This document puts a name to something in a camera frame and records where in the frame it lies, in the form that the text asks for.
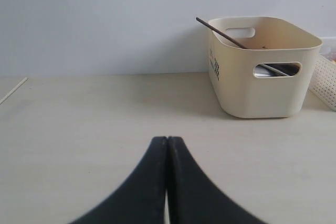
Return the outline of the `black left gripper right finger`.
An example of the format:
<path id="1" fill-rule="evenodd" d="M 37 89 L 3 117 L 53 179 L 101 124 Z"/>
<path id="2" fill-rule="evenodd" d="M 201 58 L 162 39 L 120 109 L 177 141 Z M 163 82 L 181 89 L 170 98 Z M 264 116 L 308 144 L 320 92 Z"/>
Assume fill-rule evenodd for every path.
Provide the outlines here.
<path id="1" fill-rule="evenodd" d="M 170 223 L 264 223 L 207 177 L 181 137 L 170 136 L 167 143 Z"/>

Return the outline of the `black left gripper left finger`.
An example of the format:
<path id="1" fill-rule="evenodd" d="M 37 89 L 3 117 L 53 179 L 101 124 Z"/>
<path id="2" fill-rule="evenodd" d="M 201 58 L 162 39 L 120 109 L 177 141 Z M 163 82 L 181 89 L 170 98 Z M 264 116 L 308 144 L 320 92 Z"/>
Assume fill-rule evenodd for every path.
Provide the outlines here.
<path id="1" fill-rule="evenodd" d="M 154 137 L 127 179 L 72 223 L 165 223 L 167 137 Z"/>

